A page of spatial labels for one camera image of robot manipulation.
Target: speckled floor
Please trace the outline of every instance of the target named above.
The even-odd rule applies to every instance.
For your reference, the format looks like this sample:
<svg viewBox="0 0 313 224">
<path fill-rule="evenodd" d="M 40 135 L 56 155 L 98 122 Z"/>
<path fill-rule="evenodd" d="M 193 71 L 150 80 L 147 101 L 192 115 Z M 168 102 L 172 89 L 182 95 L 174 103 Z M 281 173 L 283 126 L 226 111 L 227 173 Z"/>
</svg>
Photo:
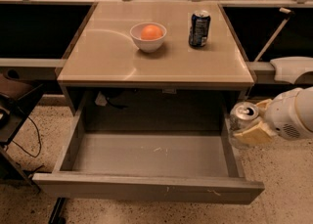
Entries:
<svg viewBox="0 0 313 224">
<path fill-rule="evenodd" d="M 23 169 L 44 165 L 51 171 L 70 130 L 69 108 L 44 98 L 31 114 L 42 139 L 38 158 L 11 144 L 8 154 Z M 15 141 L 38 151 L 36 132 L 28 120 Z M 67 223 L 313 223 L 313 142 L 276 140 L 270 145 L 242 150 L 248 180 L 263 181 L 265 191 L 250 205 L 176 202 L 67 201 L 62 216 Z M 56 199 L 28 186 L 0 185 L 0 223 L 48 223 Z"/>
</svg>

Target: dark blue can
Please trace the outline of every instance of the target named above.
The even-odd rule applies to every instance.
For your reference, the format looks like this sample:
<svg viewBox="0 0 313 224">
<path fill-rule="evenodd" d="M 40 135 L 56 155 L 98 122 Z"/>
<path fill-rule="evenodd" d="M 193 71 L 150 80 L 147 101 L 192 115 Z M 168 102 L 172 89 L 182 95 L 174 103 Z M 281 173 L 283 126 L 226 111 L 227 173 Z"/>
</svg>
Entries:
<svg viewBox="0 0 313 224">
<path fill-rule="evenodd" d="M 191 27 L 189 33 L 189 45 L 194 48 L 203 47 L 207 41 L 209 23 L 211 17 L 208 11 L 198 10 L 194 11 L 191 20 Z"/>
</svg>

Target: white bowl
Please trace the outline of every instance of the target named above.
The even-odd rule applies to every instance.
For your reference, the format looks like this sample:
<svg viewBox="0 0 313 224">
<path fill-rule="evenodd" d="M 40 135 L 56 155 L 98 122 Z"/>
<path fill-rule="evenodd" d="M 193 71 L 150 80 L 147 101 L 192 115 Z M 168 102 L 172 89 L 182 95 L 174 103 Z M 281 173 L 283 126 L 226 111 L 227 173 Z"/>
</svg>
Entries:
<svg viewBox="0 0 313 224">
<path fill-rule="evenodd" d="M 154 24 L 157 25 L 163 32 L 163 36 L 159 39 L 156 40 L 142 40 L 140 35 L 141 35 L 141 31 L 142 29 L 149 24 Z M 164 42 L 164 38 L 166 36 L 166 28 L 159 24 L 159 23 L 154 23 L 154 22 L 143 22 L 143 23 L 139 23 L 134 25 L 131 29 L 130 29 L 130 36 L 133 39 L 135 45 L 141 49 L 142 51 L 146 52 L 146 53 L 152 53 L 155 50 L 157 50 L 162 43 Z"/>
</svg>

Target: soda can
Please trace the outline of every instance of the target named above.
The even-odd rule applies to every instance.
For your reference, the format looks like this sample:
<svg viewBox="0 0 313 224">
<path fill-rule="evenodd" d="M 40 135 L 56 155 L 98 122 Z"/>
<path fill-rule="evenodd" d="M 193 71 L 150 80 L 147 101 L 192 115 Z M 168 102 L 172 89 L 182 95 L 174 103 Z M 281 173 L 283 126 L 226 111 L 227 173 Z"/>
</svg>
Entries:
<svg viewBox="0 0 313 224">
<path fill-rule="evenodd" d="M 244 129 L 259 116 L 258 107 L 249 102 L 235 104 L 230 112 L 232 130 Z"/>
<path fill-rule="evenodd" d="M 211 16 L 208 11 L 194 11 L 191 19 L 189 33 L 189 45 L 194 48 L 203 47 L 206 44 Z"/>
</svg>

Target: black cable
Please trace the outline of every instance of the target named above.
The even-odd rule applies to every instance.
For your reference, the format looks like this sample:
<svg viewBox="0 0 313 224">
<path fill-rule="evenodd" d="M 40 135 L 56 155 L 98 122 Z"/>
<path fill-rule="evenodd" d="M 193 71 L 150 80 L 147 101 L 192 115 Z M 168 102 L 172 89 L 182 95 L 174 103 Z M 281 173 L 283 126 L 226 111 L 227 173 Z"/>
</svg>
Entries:
<svg viewBox="0 0 313 224">
<path fill-rule="evenodd" d="M 26 113 L 24 113 L 22 111 L 22 109 L 20 107 L 17 107 L 17 109 L 19 109 L 19 111 L 26 115 Z M 38 151 L 38 154 L 37 155 L 32 155 L 30 152 L 28 152 L 27 150 L 25 150 L 20 144 L 16 143 L 14 140 L 12 141 L 15 145 L 17 145 L 20 149 L 22 149 L 26 154 L 28 154 L 29 156 L 31 157 L 39 157 L 40 153 L 41 153 L 41 148 L 42 148 L 42 143 L 41 143 L 41 138 L 40 138 L 40 133 L 39 133 L 39 129 L 36 125 L 36 123 L 28 116 L 27 117 L 31 122 L 32 124 L 34 125 L 34 127 L 36 128 L 36 132 L 37 132 L 37 138 L 38 138 L 38 143 L 39 143 L 39 151 Z"/>
<path fill-rule="evenodd" d="M 108 102 L 108 104 L 109 104 L 110 106 L 112 106 L 112 107 L 114 107 L 114 108 L 117 108 L 117 109 L 119 109 L 119 110 L 123 110 L 123 109 L 128 108 L 128 107 L 125 106 L 125 105 L 113 104 L 113 103 L 110 101 L 110 98 L 109 98 L 109 97 L 106 97 L 106 100 L 107 100 L 107 102 Z"/>
<path fill-rule="evenodd" d="M 32 170 L 32 171 L 29 171 L 28 173 L 28 178 L 29 179 L 31 179 L 32 177 L 33 177 L 33 175 L 35 174 L 35 172 L 37 172 L 40 168 L 42 168 L 42 167 L 45 167 L 45 165 L 44 164 L 42 164 L 42 165 L 39 165 L 37 168 L 35 168 L 34 170 Z"/>
</svg>

